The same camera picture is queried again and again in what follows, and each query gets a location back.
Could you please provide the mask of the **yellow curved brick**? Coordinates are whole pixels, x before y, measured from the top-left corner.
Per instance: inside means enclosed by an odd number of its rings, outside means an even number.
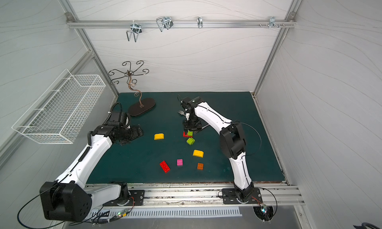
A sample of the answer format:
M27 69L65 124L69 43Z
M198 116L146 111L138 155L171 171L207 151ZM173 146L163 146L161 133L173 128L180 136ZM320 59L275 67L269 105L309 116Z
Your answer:
M162 140L164 138L165 138L165 136L163 133L157 133L154 135L154 140Z
M193 156L203 158L204 157L204 152L201 150L194 150Z

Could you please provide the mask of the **metal hook clamp centre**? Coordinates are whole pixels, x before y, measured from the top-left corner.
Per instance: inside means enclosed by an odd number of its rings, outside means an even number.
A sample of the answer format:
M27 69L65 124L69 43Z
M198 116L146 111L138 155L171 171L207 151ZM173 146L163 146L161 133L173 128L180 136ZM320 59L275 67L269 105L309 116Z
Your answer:
M159 17L156 19L156 24L161 32L163 32L164 29L171 29L174 25L171 17Z

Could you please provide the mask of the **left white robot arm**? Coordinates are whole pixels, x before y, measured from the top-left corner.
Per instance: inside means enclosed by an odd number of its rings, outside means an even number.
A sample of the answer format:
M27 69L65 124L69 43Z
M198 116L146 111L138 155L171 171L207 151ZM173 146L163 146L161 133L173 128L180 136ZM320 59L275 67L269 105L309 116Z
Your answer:
M129 203L126 183L112 182L93 189L86 188L92 171L115 143L127 144L143 136L140 125L130 124L125 112L110 112L109 118L87 135L88 143L72 164L53 182L40 188L44 217L48 220L81 222L94 208L114 201L115 205Z

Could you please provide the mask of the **metal hook clamp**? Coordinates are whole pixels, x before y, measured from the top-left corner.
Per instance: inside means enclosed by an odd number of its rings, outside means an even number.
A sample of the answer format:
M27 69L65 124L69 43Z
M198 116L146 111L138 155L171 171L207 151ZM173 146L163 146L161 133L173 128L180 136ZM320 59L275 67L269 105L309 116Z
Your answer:
M171 29L174 25L171 17L159 17L156 19L156 24L161 32L163 32L164 29Z
M130 30L126 31L127 40L137 42L139 35L142 33L142 26L136 23L133 23L130 26Z

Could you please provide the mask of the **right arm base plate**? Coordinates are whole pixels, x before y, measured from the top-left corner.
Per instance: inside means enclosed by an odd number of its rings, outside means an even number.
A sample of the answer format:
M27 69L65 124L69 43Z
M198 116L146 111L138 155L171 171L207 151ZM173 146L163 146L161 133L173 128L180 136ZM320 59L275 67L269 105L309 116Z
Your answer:
M237 195L235 194L235 190L233 188L225 188L221 190L221 194L218 195L225 205L244 205L244 204L262 204L263 199L259 188L254 188L252 190L251 195L248 199L241 202Z

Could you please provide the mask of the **white vent strip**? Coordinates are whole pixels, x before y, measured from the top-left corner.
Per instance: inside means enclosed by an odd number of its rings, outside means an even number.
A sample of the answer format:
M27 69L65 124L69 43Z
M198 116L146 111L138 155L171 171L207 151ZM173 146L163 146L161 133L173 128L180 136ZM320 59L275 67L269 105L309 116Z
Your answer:
M132 210L123 219L158 218L226 218L241 217L239 207L186 207L186 208L141 208Z

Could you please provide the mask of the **metal hook clamp left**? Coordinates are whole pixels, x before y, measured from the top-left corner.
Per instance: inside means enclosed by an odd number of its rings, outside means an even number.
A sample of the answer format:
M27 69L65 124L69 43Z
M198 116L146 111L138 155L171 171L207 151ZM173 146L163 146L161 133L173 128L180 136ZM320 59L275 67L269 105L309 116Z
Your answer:
M127 40L137 42L139 35L142 33L142 26L136 23L133 23L130 26L130 30L126 31Z

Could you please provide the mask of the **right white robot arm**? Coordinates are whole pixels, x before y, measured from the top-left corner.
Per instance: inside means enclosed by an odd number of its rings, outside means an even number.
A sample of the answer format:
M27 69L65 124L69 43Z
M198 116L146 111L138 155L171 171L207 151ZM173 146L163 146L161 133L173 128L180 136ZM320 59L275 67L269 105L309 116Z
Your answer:
M247 140L242 125L238 121L222 116L200 97L192 100L186 97L180 102L185 113L183 120L185 131L202 130L203 120L219 135L220 149L229 159L232 168L237 201L242 204L247 203L255 187L246 163Z

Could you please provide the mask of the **brown metal hook stand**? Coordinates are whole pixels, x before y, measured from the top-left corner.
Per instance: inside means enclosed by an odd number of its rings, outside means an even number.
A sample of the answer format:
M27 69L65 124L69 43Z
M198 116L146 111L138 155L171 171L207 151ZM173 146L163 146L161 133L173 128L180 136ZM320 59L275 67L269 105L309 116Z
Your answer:
M128 69L126 71L121 71L118 69L112 69L108 72L108 75L111 77L115 75L116 73L121 73L122 76L112 78L111 83L113 85L118 85L119 81L126 78L126 83L129 88L129 90L134 92L134 96L138 97L138 102L131 105L128 109L128 114L133 117L137 117L140 115L143 115L144 113L152 110L156 102L153 98L143 98L142 92L138 89L136 89L137 80L135 77L137 76L144 76L147 75L150 70L149 69L142 69L144 65L143 60L139 60L136 62L137 68L135 70L132 70L132 62L131 61L124 61L122 66L128 66Z

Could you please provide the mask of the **long red brick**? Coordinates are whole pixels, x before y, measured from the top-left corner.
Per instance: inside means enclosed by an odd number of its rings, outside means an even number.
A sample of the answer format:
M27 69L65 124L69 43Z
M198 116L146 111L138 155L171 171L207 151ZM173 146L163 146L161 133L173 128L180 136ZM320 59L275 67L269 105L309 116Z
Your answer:
M164 171L164 173L168 173L170 171L170 167L169 165L166 163L165 160L163 160L161 163L160 163L160 166L162 168L162 170Z

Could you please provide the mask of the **metal bracket right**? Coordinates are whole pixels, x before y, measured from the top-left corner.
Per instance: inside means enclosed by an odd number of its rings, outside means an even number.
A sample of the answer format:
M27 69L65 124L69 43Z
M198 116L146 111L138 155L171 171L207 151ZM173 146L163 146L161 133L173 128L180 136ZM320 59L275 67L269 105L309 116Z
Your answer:
M265 28L285 28L286 22L284 20L276 20L275 17L271 17L269 20L259 23L258 26Z

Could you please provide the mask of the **pink brick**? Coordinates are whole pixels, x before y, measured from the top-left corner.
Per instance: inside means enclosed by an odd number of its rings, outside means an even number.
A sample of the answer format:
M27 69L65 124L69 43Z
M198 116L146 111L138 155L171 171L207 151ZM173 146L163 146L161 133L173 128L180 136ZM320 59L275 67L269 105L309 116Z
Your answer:
M177 159L177 166L178 167L183 166L183 160L182 159Z

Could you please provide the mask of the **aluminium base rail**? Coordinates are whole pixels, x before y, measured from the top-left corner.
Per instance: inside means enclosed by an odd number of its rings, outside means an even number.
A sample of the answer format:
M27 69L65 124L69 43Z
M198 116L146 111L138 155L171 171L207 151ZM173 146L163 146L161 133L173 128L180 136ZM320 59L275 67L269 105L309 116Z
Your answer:
M185 208L224 206L221 190L231 183L128 183L130 190L144 190L143 208ZM304 206L297 186L282 183L254 184L268 206Z

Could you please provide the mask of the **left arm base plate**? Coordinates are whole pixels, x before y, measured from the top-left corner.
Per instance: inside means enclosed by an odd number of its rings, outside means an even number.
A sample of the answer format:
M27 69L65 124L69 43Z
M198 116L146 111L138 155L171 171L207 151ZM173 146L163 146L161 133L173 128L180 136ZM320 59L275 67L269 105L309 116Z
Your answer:
M145 196L145 190L129 190L121 192L120 196L112 201L106 202L103 206L142 206Z

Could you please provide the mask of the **aluminium crossbar rail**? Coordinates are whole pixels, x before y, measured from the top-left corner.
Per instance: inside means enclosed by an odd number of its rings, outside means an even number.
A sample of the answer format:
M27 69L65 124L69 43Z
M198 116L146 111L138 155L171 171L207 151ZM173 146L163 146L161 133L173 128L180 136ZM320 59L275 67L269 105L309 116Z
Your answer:
M203 28L261 28L259 23L266 20L205 20L203 19ZM296 21L285 21L285 28L294 28ZM67 25L72 29L129 29L133 24L139 24L142 29L158 29L156 20L135 20L135 21L75 21L68 22ZM173 20L172 29L198 29L197 19L194 20Z

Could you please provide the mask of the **small metal clip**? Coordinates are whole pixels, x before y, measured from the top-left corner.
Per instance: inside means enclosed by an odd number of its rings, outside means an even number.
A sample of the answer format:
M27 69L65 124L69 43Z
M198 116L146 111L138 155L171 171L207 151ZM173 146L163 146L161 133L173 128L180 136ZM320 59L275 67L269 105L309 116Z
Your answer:
M197 25L198 25L198 29L203 28L203 18L202 17L197 17Z

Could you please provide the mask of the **green table mat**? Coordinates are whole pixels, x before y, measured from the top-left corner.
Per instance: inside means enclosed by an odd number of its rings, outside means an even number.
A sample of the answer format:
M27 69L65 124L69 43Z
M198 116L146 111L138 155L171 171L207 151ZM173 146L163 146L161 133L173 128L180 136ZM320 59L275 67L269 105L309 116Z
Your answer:
M113 145L92 171L88 183L215 183L232 182L233 172L228 158L221 152L219 135L211 127L195 134L195 143L187 144L183 137L183 117L179 98L201 97L219 114L243 123L247 140L247 167L255 182L281 182L280 169L256 105L249 92L169 92L144 93L153 98L155 107L132 118L144 135L126 145ZM163 133L165 138L154 140ZM194 150L204 152L204 157L193 156ZM183 166L177 166L177 159ZM170 167L164 173L160 163L165 160ZM204 164L198 170L198 163Z

